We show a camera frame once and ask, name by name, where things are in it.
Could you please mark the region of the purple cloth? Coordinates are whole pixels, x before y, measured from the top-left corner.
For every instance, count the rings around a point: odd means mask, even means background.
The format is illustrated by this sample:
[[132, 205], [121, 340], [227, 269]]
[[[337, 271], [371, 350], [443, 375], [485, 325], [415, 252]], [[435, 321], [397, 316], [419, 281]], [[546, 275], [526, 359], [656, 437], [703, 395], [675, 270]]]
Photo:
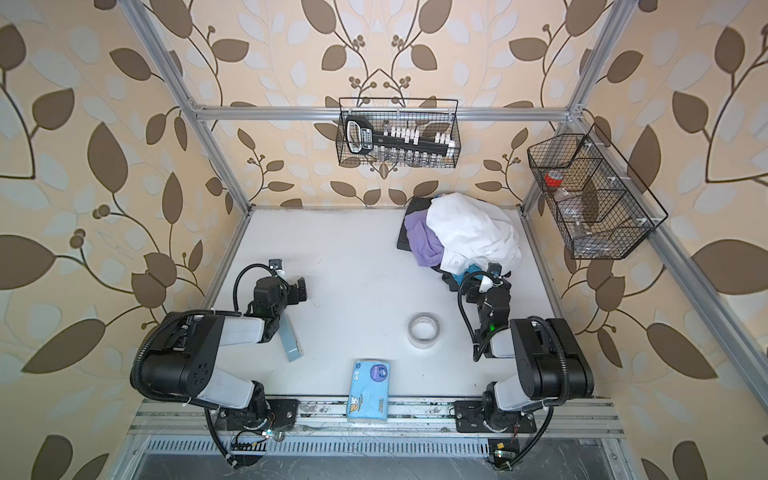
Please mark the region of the purple cloth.
[[427, 212], [422, 221], [418, 223], [418, 230], [411, 231], [411, 252], [416, 262], [421, 267], [438, 267], [443, 259], [444, 246], [434, 231], [427, 225]]

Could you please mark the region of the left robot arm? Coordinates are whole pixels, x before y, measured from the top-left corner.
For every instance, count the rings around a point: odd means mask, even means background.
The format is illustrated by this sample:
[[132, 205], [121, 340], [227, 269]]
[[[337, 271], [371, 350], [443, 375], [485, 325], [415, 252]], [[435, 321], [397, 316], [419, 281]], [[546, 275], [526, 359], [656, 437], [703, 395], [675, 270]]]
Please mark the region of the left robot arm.
[[306, 300], [303, 278], [289, 284], [279, 276], [268, 276], [257, 281], [244, 314], [214, 310], [170, 313], [139, 348], [131, 368], [131, 386], [150, 400], [247, 411], [263, 418], [269, 411], [263, 385], [219, 367], [219, 351], [270, 342], [286, 308]]

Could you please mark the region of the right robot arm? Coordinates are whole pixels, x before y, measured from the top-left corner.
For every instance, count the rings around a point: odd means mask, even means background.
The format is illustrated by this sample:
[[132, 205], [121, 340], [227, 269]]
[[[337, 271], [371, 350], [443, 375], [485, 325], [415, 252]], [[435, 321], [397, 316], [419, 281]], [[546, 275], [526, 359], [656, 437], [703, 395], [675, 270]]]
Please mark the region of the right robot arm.
[[484, 422], [494, 430], [512, 425], [540, 409], [589, 398], [595, 380], [566, 320], [539, 316], [510, 317], [511, 284], [488, 272], [464, 275], [457, 292], [458, 309], [473, 345], [473, 360], [491, 353], [494, 340], [507, 334], [516, 372], [492, 382], [483, 393]]

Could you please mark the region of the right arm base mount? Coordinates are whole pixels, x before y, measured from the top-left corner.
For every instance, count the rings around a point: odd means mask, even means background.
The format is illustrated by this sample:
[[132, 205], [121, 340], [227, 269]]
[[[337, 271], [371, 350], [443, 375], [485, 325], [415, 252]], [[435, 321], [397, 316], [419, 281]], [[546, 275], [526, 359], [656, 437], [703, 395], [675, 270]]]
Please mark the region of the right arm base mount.
[[459, 433], [533, 434], [537, 426], [533, 416], [503, 411], [481, 400], [458, 400], [453, 403], [453, 417]]

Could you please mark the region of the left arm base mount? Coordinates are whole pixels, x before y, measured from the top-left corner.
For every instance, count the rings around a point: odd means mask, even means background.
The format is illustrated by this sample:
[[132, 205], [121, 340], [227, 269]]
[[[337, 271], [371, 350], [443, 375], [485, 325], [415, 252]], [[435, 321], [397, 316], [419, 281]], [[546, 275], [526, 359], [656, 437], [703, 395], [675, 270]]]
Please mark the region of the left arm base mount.
[[256, 399], [242, 410], [222, 409], [213, 414], [214, 426], [222, 431], [290, 430], [298, 418], [295, 398]]

